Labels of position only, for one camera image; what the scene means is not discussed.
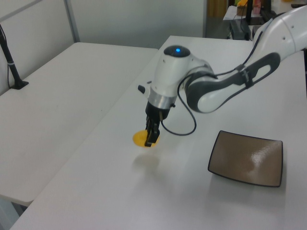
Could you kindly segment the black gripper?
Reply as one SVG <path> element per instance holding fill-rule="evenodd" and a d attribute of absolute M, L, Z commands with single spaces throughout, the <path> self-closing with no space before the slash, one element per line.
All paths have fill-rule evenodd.
<path fill-rule="evenodd" d="M 145 140 L 145 146 L 151 147 L 155 144 L 160 136 L 159 125 L 160 121 L 165 120 L 168 117 L 169 109 L 161 109 L 153 106 L 149 102 L 145 108 L 146 112 L 146 128 L 147 136 Z"/>

